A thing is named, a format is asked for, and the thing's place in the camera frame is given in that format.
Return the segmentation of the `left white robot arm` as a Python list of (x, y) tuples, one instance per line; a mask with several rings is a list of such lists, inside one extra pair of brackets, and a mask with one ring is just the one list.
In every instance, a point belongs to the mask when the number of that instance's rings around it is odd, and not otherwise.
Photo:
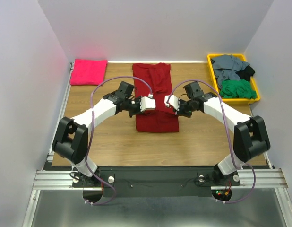
[(100, 175), (96, 172), (98, 166), (88, 156), (89, 134), (104, 120), (122, 111), (128, 111), (130, 116), (140, 114), (152, 106), (147, 106), (151, 97), (140, 96), (131, 98), (134, 86), (121, 82), (118, 89), (104, 95), (100, 101), (72, 118), (63, 117), (58, 123), (52, 142), (52, 150), (67, 159), (81, 174), (89, 186), (96, 186)]

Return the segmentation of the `dark red t shirt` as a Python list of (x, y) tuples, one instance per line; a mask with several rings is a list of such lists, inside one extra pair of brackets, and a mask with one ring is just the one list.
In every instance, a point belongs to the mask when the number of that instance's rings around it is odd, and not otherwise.
[(152, 89), (156, 108), (136, 115), (136, 130), (147, 133), (179, 132), (179, 120), (175, 112), (164, 104), (165, 96), (172, 92), (170, 64), (132, 65), (133, 76), (144, 80)]

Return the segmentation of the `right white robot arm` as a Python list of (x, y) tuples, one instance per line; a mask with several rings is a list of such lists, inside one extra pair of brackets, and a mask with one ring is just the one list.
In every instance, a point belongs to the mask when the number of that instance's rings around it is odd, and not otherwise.
[(212, 173), (216, 184), (224, 184), (229, 175), (270, 150), (270, 140), (262, 117), (239, 112), (224, 103), (217, 91), (204, 93), (200, 83), (200, 80), (187, 80), (184, 86), (187, 101), (170, 94), (164, 103), (172, 106), (177, 116), (190, 118), (194, 111), (201, 111), (224, 124), (230, 153), (214, 166)]

